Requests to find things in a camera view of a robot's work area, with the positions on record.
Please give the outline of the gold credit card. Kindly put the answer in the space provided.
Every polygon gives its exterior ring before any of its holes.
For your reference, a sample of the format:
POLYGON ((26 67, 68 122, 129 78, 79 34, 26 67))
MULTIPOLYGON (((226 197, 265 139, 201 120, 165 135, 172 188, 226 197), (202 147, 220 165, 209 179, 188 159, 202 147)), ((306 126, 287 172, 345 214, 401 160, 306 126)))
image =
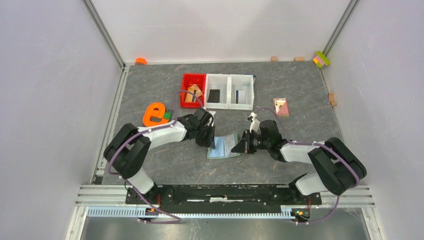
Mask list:
POLYGON ((197 84, 190 85, 187 91, 189 91, 190 93, 193 93, 198 98, 203 95, 202 90, 199 88, 197 84))
POLYGON ((196 101, 197 101, 196 96, 193 93, 188 91, 188 93, 186 94, 186 97, 185 97, 185 102, 186 103, 194 103, 196 101))

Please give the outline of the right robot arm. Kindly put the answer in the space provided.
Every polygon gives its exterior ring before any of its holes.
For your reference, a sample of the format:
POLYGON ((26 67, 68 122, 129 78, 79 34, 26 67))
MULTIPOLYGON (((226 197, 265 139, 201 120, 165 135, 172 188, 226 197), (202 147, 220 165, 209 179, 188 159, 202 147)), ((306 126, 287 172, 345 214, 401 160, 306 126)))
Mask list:
POLYGON ((254 154, 266 150, 276 161, 299 162, 314 167, 315 173, 304 174, 291 182, 288 196, 295 204, 302 204, 309 195, 318 192, 340 196, 358 186, 367 175, 365 166, 337 137, 319 142, 287 140, 280 134, 274 120, 255 121, 251 127, 243 132, 231 152, 254 154))

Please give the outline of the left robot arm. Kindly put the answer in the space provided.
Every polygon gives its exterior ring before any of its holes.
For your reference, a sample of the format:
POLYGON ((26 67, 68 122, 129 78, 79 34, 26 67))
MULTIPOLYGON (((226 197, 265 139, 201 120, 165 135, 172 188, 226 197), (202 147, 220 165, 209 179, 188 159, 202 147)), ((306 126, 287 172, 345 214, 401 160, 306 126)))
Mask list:
POLYGON ((200 147, 214 148, 214 114, 214 111, 200 107, 193 114, 154 127, 125 124, 103 151, 103 157, 109 163, 109 173, 132 184, 145 204, 153 203, 157 198, 155 183, 143 169, 148 152, 162 145, 187 140, 194 140, 200 147))

